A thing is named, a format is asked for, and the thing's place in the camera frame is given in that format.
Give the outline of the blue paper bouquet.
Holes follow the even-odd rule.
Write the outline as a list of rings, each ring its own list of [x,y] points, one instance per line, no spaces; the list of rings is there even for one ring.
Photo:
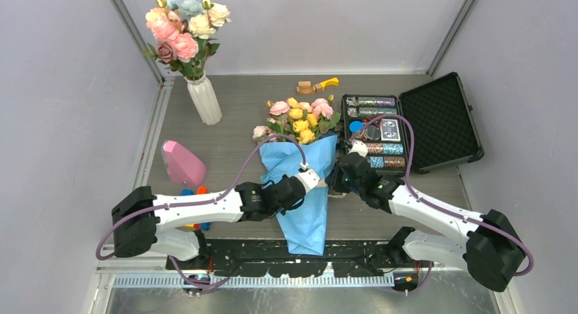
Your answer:
[[[259,150],[267,171],[262,182],[278,182],[284,174],[297,173],[302,159],[307,160],[320,178],[328,177],[335,164],[335,129],[341,119],[333,103],[334,97],[329,95],[312,102],[291,97],[267,104],[269,116],[265,124],[256,126],[252,132],[255,143],[264,143]],[[328,203],[327,189],[315,188],[297,209],[277,216],[291,254],[322,254]]]

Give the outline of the cream satin ribbon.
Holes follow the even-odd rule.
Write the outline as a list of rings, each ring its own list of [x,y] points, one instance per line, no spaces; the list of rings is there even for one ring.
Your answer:
[[[324,180],[321,180],[317,185],[316,188],[325,188],[328,191],[328,197],[329,198],[344,198],[345,197],[345,193],[339,193],[337,191],[334,191],[330,188],[329,185],[327,185],[327,183]]]

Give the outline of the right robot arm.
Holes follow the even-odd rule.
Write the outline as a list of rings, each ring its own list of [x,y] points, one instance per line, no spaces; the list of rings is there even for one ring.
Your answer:
[[[531,271],[534,259],[507,217],[464,210],[421,193],[396,176],[380,175],[358,153],[341,157],[326,178],[338,193],[354,193],[369,207],[417,221],[437,233],[402,227],[389,240],[392,263],[440,263],[459,268],[483,287],[503,292],[513,277]]]

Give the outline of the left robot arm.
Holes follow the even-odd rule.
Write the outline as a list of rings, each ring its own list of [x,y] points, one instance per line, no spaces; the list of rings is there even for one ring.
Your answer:
[[[208,263],[209,251],[200,235],[184,231],[184,226],[263,221],[298,208],[312,189],[299,175],[266,186],[243,183],[200,195],[155,195],[150,186],[139,187],[111,211],[113,255],[127,258],[154,251],[200,269]]]

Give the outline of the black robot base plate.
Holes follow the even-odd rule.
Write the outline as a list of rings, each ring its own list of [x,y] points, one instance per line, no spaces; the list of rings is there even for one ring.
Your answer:
[[[327,269],[339,278],[377,277],[402,268],[416,274],[429,266],[424,260],[395,255],[387,241],[378,240],[328,240],[321,255],[296,255],[280,239],[208,239],[199,256],[176,263],[183,271],[201,270],[218,277],[275,278],[319,277]]]

